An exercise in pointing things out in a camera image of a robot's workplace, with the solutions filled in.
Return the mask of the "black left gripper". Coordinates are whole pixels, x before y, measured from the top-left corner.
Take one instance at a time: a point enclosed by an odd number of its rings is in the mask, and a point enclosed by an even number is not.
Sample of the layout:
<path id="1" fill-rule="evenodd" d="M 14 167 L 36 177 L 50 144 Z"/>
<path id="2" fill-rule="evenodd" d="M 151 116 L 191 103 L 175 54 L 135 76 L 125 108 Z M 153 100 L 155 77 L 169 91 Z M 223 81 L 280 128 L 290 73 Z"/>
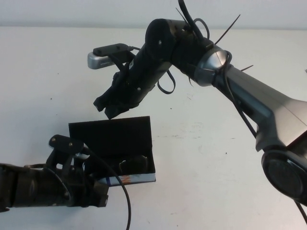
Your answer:
<path id="1" fill-rule="evenodd" d="M 51 174 L 59 184 L 57 201 L 55 206 L 88 207 L 88 193 L 90 185 L 84 174 L 93 179 L 98 178 L 98 164 L 94 157 L 88 157 L 83 162 L 83 171 L 75 166 L 69 169 L 51 169 L 45 167 L 45 171 Z M 106 207 L 108 202 L 108 185 L 100 182 L 94 183 L 92 205 L 94 207 Z"/>

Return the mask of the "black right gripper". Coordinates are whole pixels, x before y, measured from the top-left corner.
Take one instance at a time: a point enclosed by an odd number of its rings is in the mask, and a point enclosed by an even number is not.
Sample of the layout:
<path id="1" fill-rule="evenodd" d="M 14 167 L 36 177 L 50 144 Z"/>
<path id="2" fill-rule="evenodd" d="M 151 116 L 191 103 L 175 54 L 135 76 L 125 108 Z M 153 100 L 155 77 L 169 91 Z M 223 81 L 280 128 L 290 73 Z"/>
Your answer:
<path id="1" fill-rule="evenodd" d="M 165 61 L 135 57 L 127 75 L 112 86 L 112 93 L 97 97 L 93 105 L 99 112 L 105 109 L 107 118 L 113 119 L 138 106 L 167 70 Z"/>

